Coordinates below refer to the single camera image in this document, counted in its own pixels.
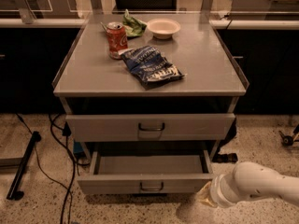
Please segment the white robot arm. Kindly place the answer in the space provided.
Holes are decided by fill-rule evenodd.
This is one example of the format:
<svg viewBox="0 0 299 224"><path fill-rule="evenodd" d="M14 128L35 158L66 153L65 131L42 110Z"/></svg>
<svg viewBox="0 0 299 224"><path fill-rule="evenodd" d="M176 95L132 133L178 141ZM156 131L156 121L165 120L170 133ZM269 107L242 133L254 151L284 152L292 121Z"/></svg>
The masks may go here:
<svg viewBox="0 0 299 224"><path fill-rule="evenodd" d="M229 208L240 202L281 199L299 205L299 178L282 175L255 162L238 163L226 175L217 175L197 193L198 201L210 207Z"/></svg>

